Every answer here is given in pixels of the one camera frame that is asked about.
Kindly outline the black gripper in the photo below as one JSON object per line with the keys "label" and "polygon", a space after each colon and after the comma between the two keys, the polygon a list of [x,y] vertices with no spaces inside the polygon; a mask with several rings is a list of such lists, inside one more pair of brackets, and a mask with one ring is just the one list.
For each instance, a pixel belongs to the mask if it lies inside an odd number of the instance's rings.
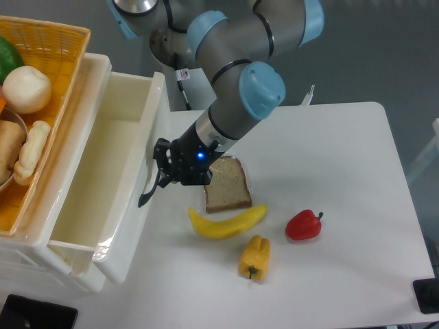
{"label": "black gripper", "polygon": [[[195,128],[189,128],[180,138],[172,142],[159,138],[153,152],[153,159],[160,169],[156,176],[156,185],[161,188],[175,182],[183,186],[209,185],[213,177],[211,165],[223,154],[217,150],[219,145],[217,138],[205,145]],[[168,170],[169,156],[167,155],[169,150],[170,170]]]}

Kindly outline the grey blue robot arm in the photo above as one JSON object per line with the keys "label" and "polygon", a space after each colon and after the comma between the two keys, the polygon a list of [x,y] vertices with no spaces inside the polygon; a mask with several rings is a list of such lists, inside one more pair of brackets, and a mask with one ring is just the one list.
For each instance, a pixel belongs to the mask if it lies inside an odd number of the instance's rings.
{"label": "grey blue robot arm", "polygon": [[208,10],[205,1],[110,1],[109,7],[128,36],[164,28],[181,33],[216,96],[180,138],[156,143],[161,187],[207,185],[210,166],[285,98],[268,60],[317,38],[324,27],[319,1],[253,1],[251,14],[236,21]]}

